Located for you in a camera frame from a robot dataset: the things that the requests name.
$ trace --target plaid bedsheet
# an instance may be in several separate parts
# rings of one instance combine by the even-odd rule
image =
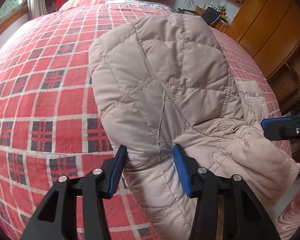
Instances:
[[[113,156],[98,116],[88,48],[103,33],[145,15],[170,12],[129,4],[81,6],[23,25],[0,50],[0,225],[14,240],[61,175],[84,176]],[[236,79],[257,80],[271,117],[278,102],[252,58],[213,29]],[[289,143],[278,142],[285,151]],[[78,198],[77,232],[84,239]],[[154,240],[124,181],[105,212],[112,239]]]

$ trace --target bed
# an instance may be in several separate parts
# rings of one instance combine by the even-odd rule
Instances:
[[[0,50],[0,226],[17,240],[53,182],[84,176],[113,156],[98,116],[88,48],[103,33],[145,15],[172,12],[148,3],[81,5],[24,24]],[[256,80],[270,117],[278,102],[256,63],[212,29],[236,80]],[[290,152],[287,141],[276,142]],[[82,200],[77,232],[84,239]],[[112,239],[157,239],[124,180],[105,212]]]

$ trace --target blue rubber tip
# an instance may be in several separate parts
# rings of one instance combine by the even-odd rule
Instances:
[[[279,121],[287,121],[287,120],[291,120],[291,118],[290,117],[269,118],[269,119],[262,120],[260,125],[261,128],[264,130],[270,122],[279,122]]]
[[[118,156],[116,156],[117,160],[114,164],[114,168],[113,168],[113,170],[110,174],[110,178],[109,178],[108,193],[109,193],[109,195],[111,195],[111,197],[118,190],[118,185],[119,185],[120,178],[121,178],[121,175],[122,175],[123,167],[124,167],[124,164],[126,162],[127,155],[128,155],[127,148],[122,147],[121,151],[118,152],[117,155],[118,155]]]
[[[188,197],[190,197],[192,195],[191,178],[177,145],[173,147],[173,160],[177,169],[182,190]]]

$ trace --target window glass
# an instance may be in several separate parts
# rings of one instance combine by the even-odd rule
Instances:
[[[25,0],[6,0],[0,8],[0,19],[7,17],[10,11]]]

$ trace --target metal screw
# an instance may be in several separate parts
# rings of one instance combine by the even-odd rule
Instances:
[[[63,176],[59,177],[58,180],[59,180],[59,182],[65,182],[67,179],[68,179],[67,176],[63,175]]]
[[[240,175],[238,175],[238,174],[235,174],[235,175],[233,175],[233,179],[235,181],[240,181],[240,180],[242,180],[242,177]]]
[[[204,168],[204,167],[200,167],[200,168],[198,169],[198,172],[199,172],[200,174],[206,174],[206,173],[207,173],[207,169]]]
[[[96,168],[96,169],[94,169],[94,170],[92,171],[92,173],[93,173],[94,175],[99,175],[99,174],[102,173],[102,169]]]

